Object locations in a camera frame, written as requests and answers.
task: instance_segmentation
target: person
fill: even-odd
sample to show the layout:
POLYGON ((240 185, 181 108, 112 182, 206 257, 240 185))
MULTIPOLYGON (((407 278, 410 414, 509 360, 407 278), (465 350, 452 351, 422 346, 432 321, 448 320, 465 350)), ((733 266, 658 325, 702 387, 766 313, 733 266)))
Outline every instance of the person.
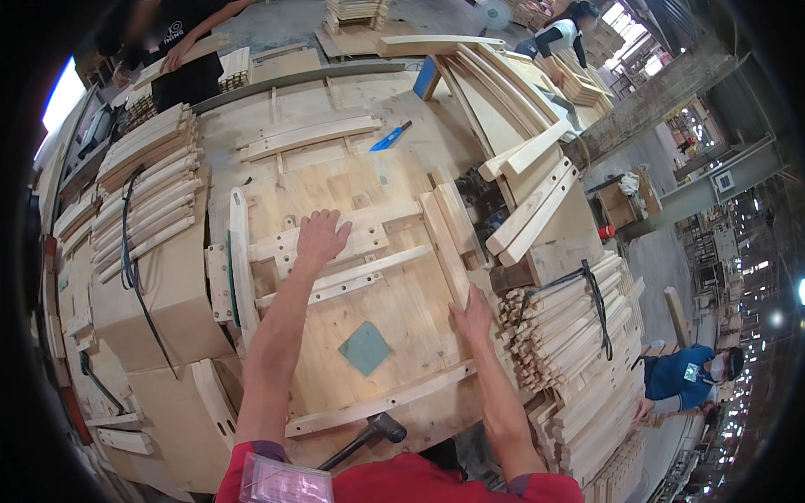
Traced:
POLYGON ((711 348, 694 344, 674 354, 644 359, 646 396, 638 398, 632 420, 636 427, 650 411, 681 412, 708 399, 713 386, 734 381, 744 368, 744 351, 726 349, 717 355, 711 348))
POLYGON ((545 27, 537 33, 523 40, 514 49, 514 52, 536 58, 538 53, 545 59, 551 75, 551 82, 562 89, 568 74, 556 63, 553 52, 573 47, 576 58, 582 68, 587 68, 587 58, 584 56, 584 47, 581 44, 582 31, 592 31, 598 24, 600 12, 592 2, 582 0, 571 3, 562 14, 548 19, 545 27))
POLYGON ((187 64, 182 58, 199 39, 238 15, 254 0, 120 0, 101 20, 95 45, 101 56, 122 57, 112 81, 121 88, 130 72, 162 58, 163 75, 151 83, 157 113, 177 103, 195 105, 221 93, 218 77, 224 72, 212 52, 187 64))
MULTIPOLYGON (((347 222, 336 229, 339 217, 337 210, 324 209, 301 220, 296 264, 254 333, 246 354, 236 445, 217 494, 218 503, 237 501, 248 452, 289 462, 283 449, 288 394, 299 360, 308 297, 316 276, 344 249, 352 228, 347 222)), ((475 359, 484 426, 500 460, 508 494, 488 492, 481 482, 464 482, 459 470, 444 470, 419 454, 403 453, 392 460, 351 467, 335 477, 335 501, 581 503, 576 481, 547 473, 534 449, 525 411, 489 338, 493 313, 484 293, 470 285, 466 310, 450 304, 449 311, 475 359)))

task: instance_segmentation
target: face mask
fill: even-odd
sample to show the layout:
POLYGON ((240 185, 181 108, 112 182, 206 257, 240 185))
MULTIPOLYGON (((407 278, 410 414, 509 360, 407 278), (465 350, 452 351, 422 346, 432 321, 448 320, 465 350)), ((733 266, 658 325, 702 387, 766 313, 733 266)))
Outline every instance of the face mask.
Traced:
POLYGON ((716 382, 725 380, 724 358, 715 357, 710 361, 710 375, 716 382))

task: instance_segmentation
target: blue block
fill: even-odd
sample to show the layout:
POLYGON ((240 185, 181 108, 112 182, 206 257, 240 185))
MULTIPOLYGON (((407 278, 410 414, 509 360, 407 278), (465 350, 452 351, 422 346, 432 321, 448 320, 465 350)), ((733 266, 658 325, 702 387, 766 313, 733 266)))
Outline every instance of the blue block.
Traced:
POLYGON ((436 62, 428 56, 425 58, 425 62, 422 65, 422 69, 419 70, 419 75, 416 77, 416 82, 414 83, 414 93, 422 99, 427 99, 430 97, 423 97, 425 92, 428 90, 429 87, 436 86, 436 83, 442 76, 439 74, 439 70, 436 69, 436 62))
POLYGON ((380 331, 368 321, 344 341, 338 352, 367 377, 390 354, 389 346, 380 331))

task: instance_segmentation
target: human hand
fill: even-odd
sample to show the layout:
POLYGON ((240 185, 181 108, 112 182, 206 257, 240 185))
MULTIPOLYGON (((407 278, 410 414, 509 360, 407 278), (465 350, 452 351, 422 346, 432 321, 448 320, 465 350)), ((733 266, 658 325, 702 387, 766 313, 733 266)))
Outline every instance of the human hand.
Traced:
POLYGON ((642 419, 645 418, 646 414, 648 414, 652 409, 654 409, 654 400, 638 397, 638 409, 634 412, 634 417, 632 418, 632 423, 630 424, 629 429, 637 430, 642 419))
POLYGON ((159 67, 159 73, 175 72, 179 68, 182 68, 182 58, 188 53, 190 47, 193 47, 194 43, 196 43, 196 41, 192 37, 185 36, 181 39, 178 44, 167 52, 165 61, 163 61, 162 66, 159 67))
POLYGON ((313 212, 310 218, 302 219, 299 240, 296 242, 297 266, 310 266, 318 274, 324 264, 341 253, 347 246, 352 222, 344 223, 336 232, 339 217, 341 212, 337 209, 323 209, 313 212))
POLYGON ((559 89, 564 89, 564 82, 567 78, 569 78, 568 74, 562 68, 557 68, 551 72, 551 82, 559 89))
POLYGON ((112 75, 114 87, 120 89, 129 82, 129 69, 119 64, 118 67, 114 69, 114 74, 112 75))
POLYGON ((486 301, 484 291, 475 283, 469 285, 467 309, 455 303, 448 304, 450 313, 456 321, 456 328, 473 348, 491 344, 489 329, 492 327, 492 309, 486 301))

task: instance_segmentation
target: white shirt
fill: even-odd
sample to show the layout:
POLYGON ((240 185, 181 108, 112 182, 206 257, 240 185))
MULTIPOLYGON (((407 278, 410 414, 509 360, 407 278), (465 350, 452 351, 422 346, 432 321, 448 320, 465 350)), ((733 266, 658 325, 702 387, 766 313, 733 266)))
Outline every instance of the white shirt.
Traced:
POLYGON ((555 54, 560 49, 569 49, 573 47, 573 42, 576 41, 576 37, 581 35, 581 31, 576 28, 576 24, 572 19, 560 19, 559 21, 544 27, 542 30, 537 31, 534 35, 534 38, 537 38, 551 28, 559 28, 559 31, 562 32, 561 39, 554 40, 548 44, 548 47, 551 49, 551 54, 555 54))

